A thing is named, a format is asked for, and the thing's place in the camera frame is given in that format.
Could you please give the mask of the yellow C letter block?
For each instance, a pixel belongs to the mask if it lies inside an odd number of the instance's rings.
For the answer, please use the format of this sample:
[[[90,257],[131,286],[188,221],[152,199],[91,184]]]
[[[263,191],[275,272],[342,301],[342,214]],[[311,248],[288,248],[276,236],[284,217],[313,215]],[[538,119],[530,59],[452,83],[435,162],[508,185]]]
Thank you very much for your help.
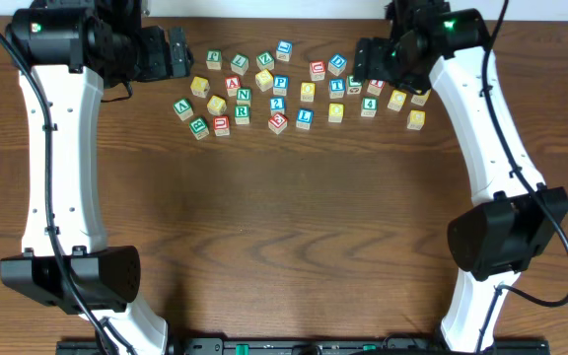
[[[388,109],[401,111],[406,99],[407,94],[405,92],[394,89],[390,95],[390,100],[388,101]]]

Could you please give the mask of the green R letter block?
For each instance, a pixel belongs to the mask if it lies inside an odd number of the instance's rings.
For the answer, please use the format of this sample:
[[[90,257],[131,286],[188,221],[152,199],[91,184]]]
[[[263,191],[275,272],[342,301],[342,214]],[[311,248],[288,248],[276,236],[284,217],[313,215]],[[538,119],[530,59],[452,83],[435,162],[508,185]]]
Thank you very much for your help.
[[[250,107],[247,105],[235,106],[234,118],[236,125],[250,124]]]

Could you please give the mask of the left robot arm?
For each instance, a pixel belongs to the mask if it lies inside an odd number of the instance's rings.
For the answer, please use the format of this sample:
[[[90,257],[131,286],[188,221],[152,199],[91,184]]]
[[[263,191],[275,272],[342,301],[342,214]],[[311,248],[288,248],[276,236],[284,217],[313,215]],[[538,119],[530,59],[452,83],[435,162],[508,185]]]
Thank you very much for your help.
[[[93,343],[59,352],[179,354],[168,323],[140,293],[133,246],[107,242],[98,195],[98,118],[104,92],[187,77],[180,27],[142,23],[139,1],[35,1],[6,29],[28,115],[30,203],[22,250],[0,262],[8,288],[87,320]]]

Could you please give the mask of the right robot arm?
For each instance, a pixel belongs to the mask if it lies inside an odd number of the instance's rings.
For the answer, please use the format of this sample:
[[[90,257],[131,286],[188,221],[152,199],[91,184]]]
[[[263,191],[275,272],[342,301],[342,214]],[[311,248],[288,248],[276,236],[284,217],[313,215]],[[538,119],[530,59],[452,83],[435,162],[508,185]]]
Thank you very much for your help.
[[[568,196],[548,187],[525,149],[498,80],[499,31],[475,9],[446,1],[393,1],[390,35],[357,43],[356,80],[412,94],[435,92],[451,120],[472,206],[447,229],[458,267],[451,305],[436,337],[387,346],[399,354],[545,354],[543,340],[498,340],[494,327],[516,281],[552,238],[563,238]]]

